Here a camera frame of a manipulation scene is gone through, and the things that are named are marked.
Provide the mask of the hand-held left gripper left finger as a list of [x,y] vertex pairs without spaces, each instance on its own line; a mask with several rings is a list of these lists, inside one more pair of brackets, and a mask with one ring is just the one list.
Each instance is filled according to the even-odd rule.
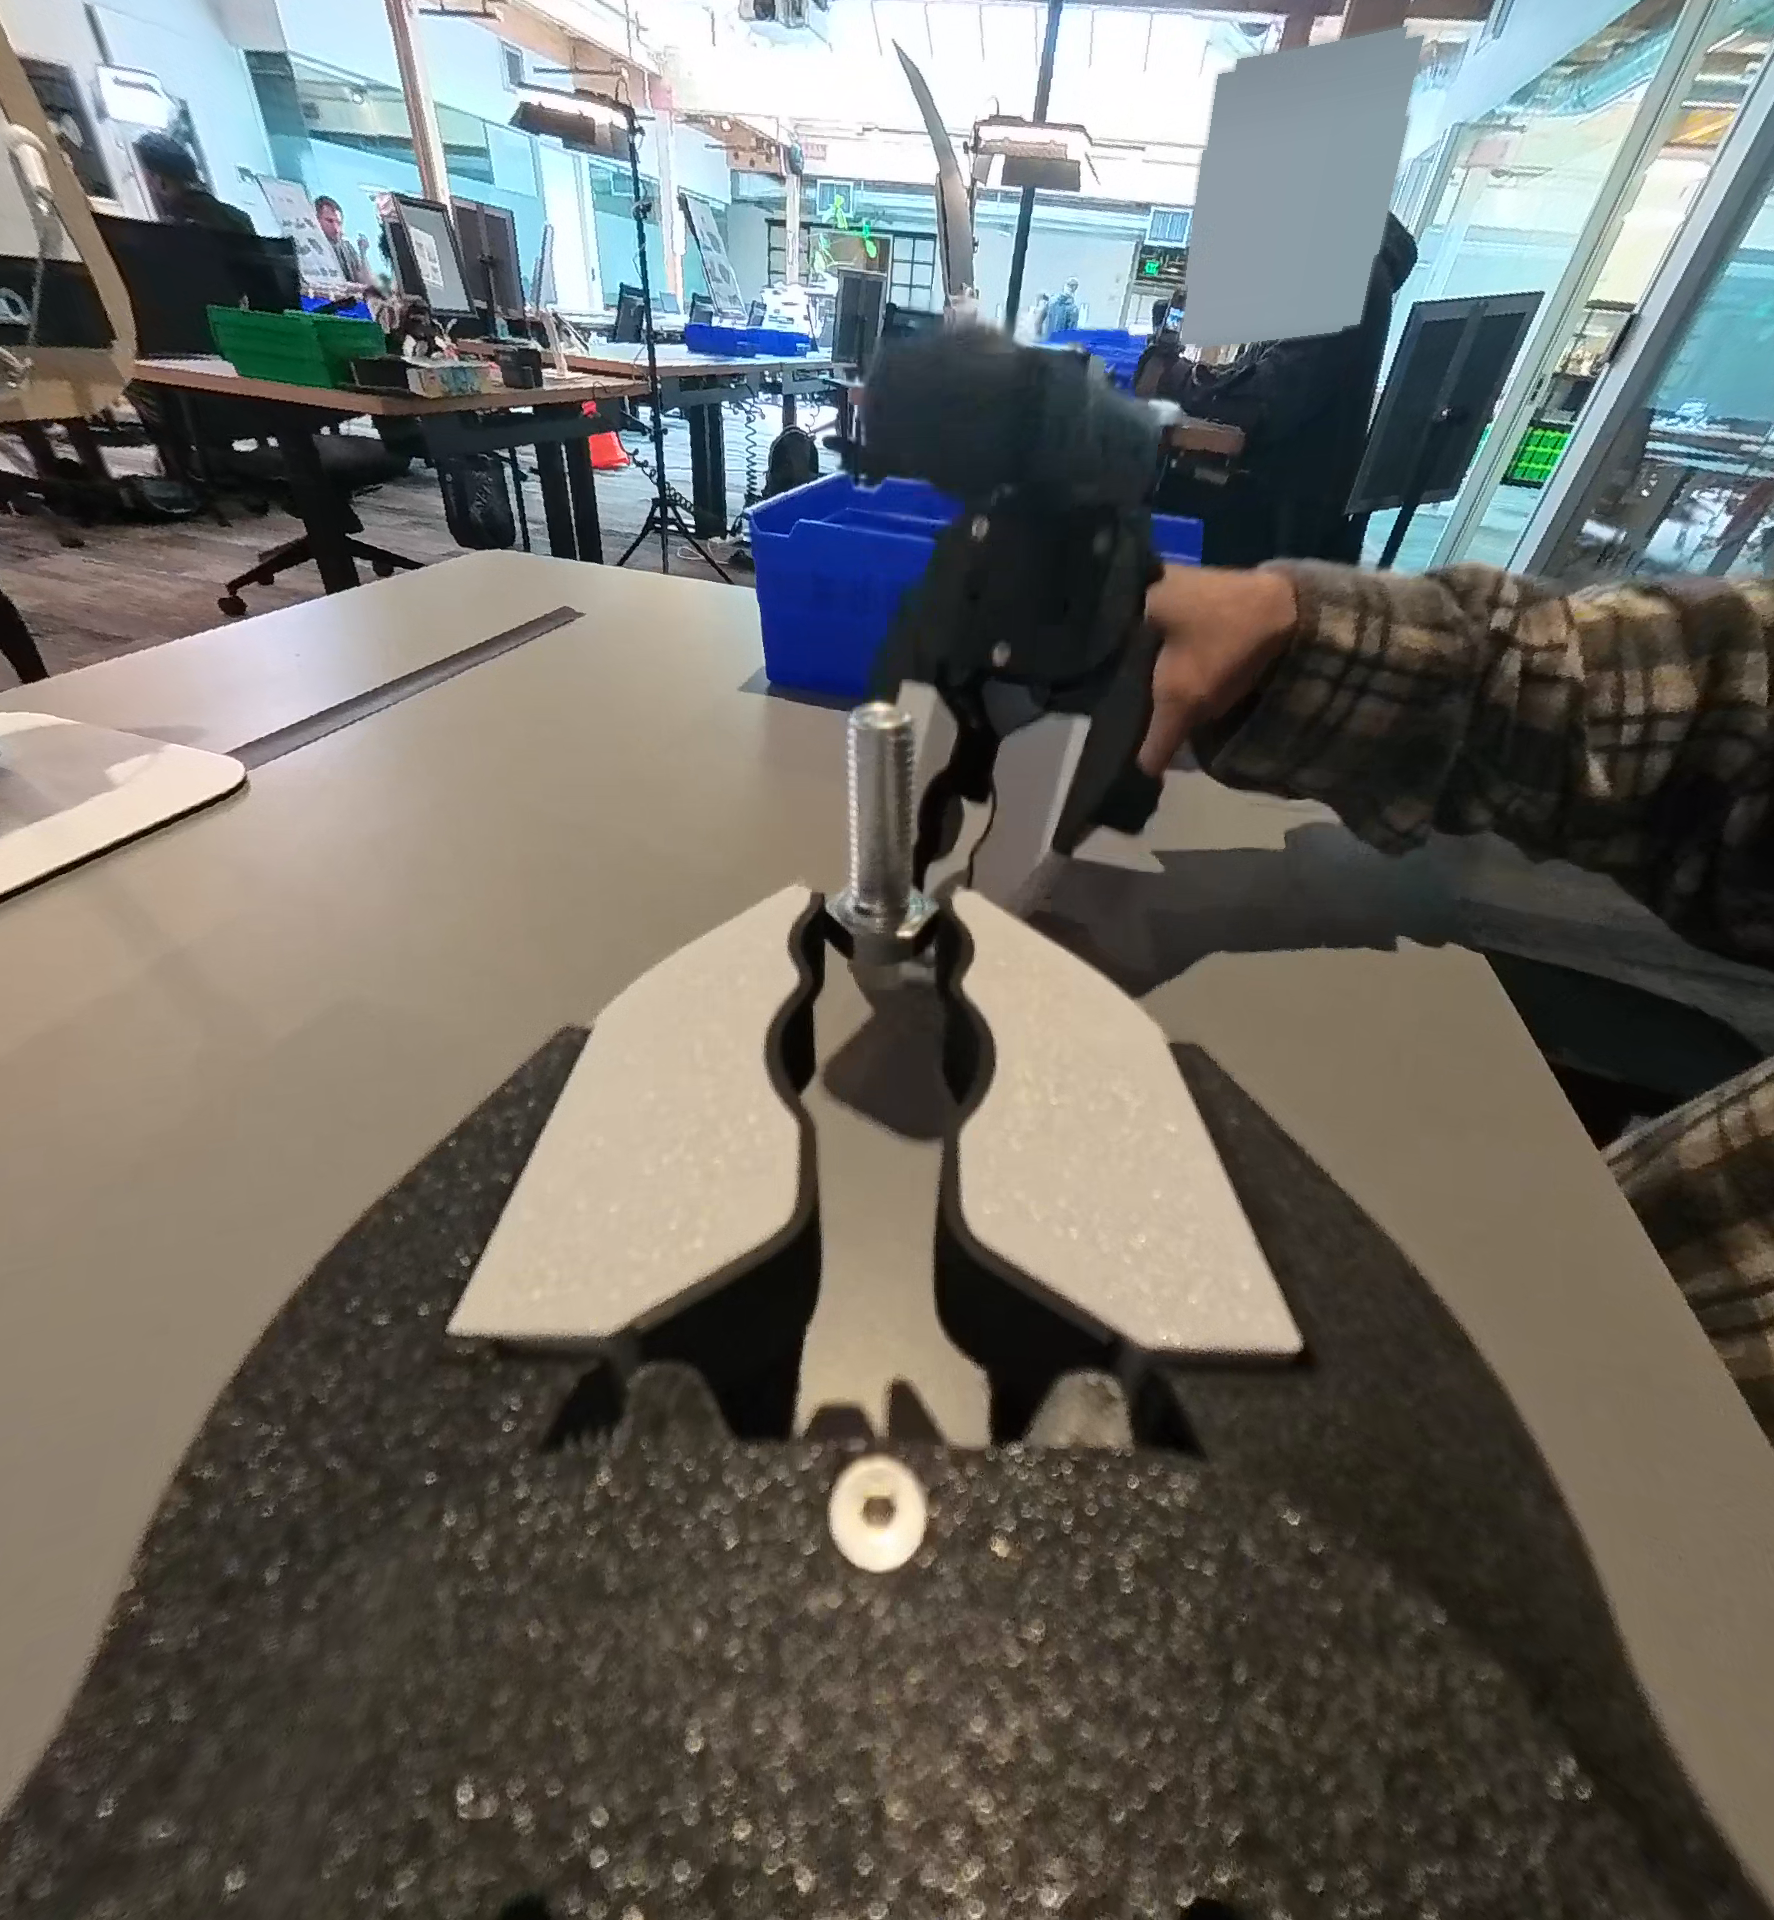
[[820,896],[790,884],[613,995],[447,1334],[610,1350],[672,1324],[803,1229],[818,991]]

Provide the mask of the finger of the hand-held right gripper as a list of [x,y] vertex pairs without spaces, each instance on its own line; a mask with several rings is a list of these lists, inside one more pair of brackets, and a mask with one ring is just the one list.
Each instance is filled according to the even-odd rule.
[[1050,712],[1029,692],[991,692],[995,766],[989,804],[964,804],[945,856],[945,892],[1002,907],[1037,907],[1058,874],[1054,831],[1088,733],[1088,718]]
[[897,705],[912,721],[912,874],[932,896],[966,822],[977,778],[977,721],[960,718],[945,695],[900,681]]

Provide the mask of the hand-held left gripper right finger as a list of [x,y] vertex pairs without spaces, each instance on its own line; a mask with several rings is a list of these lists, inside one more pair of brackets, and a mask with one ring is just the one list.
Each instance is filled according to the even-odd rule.
[[1162,1029],[995,901],[950,905],[974,1057],[945,1179],[971,1254],[1133,1355],[1297,1360],[1304,1333]]

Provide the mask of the silver hex bolt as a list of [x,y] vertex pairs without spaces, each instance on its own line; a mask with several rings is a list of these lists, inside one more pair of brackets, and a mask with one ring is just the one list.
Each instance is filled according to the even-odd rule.
[[899,982],[933,935],[938,903],[915,876],[915,746],[903,707],[871,702],[845,718],[845,865],[825,916],[867,991]]

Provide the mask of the blue parts bin with divider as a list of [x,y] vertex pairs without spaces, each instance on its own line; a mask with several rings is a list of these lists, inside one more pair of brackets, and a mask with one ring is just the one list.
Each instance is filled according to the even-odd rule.
[[928,482],[835,473],[747,517],[769,685],[859,703],[907,593],[966,505]]

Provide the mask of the person's right forearm plaid sleeve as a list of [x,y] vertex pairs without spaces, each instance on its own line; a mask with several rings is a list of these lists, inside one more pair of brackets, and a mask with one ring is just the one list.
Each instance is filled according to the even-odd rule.
[[1273,661],[1190,732],[1214,778],[1322,804],[1388,855],[1494,834],[1774,970],[1774,578],[1275,577]]

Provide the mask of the person's right hand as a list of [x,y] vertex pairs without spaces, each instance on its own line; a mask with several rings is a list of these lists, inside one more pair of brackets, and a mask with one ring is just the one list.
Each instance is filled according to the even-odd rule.
[[1164,776],[1192,740],[1257,692],[1296,630],[1297,599],[1279,569],[1181,567],[1154,581],[1145,611],[1159,652],[1135,765]]

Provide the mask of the tall curved dark blade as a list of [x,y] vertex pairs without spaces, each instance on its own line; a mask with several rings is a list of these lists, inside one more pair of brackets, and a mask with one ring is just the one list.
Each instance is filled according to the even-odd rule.
[[909,52],[895,43],[895,55],[913,94],[915,109],[933,148],[936,237],[942,275],[942,314],[945,323],[971,321],[977,312],[974,238],[971,184],[933,91]]

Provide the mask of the black round-top pole lamp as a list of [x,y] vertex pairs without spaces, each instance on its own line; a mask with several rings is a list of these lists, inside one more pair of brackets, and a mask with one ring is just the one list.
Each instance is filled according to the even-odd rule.
[[1040,188],[1074,192],[1086,164],[1092,137],[1070,123],[1050,116],[1066,3],[1046,1],[1040,29],[1032,107],[1026,120],[997,118],[993,155],[1000,161],[1004,189],[1017,192],[1009,271],[1004,295],[1002,328],[1017,335],[1034,204]]

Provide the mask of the black computer monitor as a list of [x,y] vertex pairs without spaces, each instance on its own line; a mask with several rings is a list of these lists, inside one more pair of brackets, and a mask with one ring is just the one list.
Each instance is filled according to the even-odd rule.
[[501,204],[455,199],[451,218],[474,316],[493,325],[522,323],[527,300],[518,271],[514,214]]

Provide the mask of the white document stand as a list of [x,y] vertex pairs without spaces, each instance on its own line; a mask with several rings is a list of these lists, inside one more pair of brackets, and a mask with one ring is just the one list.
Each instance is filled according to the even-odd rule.
[[[0,107],[36,231],[0,258],[0,428],[83,420],[126,387],[132,306],[0,22]],[[35,710],[0,718],[0,901],[231,797],[231,755]]]

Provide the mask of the black tripod light stand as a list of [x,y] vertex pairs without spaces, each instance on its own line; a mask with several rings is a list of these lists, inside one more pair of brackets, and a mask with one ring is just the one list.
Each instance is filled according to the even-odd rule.
[[683,543],[702,569],[729,587],[733,581],[725,567],[712,556],[706,539],[694,529],[688,516],[683,516],[680,503],[668,485],[665,434],[663,434],[663,389],[657,363],[657,339],[652,319],[652,269],[645,231],[648,193],[642,173],[642,123],[626,100],[599,94],[559,91],[558,88],[522,88],[516,91],[513,110],[514,129],[532,137],[549,137],[564,148],[577,148],[587,155],[604,155],[610,164],[619,155],[626,164],[629,185],[629,222],[636,237],[636,277],[642,293],[640,347],[645,356],[648,402],[652,408],[652,445],[654,445],[654,501],[644,517],[640,533],[621,554],[619,567],[628,567],[644,543],[657,539],[660,572],[670,575],[675,541]]

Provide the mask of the wooden desk with black legs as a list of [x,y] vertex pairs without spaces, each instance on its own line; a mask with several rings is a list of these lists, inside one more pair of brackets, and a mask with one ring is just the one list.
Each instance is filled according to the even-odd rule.
[[275,442],[297,434],[306,444],[337,418],[403,418],[435,457],[535,451],[549,551],[587,564],[604,559],[603,527],[587,438],[617,425],[617,402],[644,396],[648,385],[583,371],[548,375],[538,389],[490,389],[463,396],[392,391],[311,391],[238,375],[221,357],[140,357],[131,387],[178,396],[210,396],[247,408]]

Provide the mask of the monitor showing white page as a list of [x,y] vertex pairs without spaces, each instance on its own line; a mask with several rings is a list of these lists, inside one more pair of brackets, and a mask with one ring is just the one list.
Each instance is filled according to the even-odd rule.
[[399,192],[381,193],[375,206],[399,290],[439,321],[469,321],[474,302],[450,206]]

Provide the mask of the green plastic bins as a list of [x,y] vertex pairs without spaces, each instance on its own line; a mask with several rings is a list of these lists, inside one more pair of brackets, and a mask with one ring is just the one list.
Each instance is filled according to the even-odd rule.
[[218,302],[208,305],[205,316],[215,353],[250,380],[350,391],[355,387],[353,363],[386,352],[384,327],[366,316]]

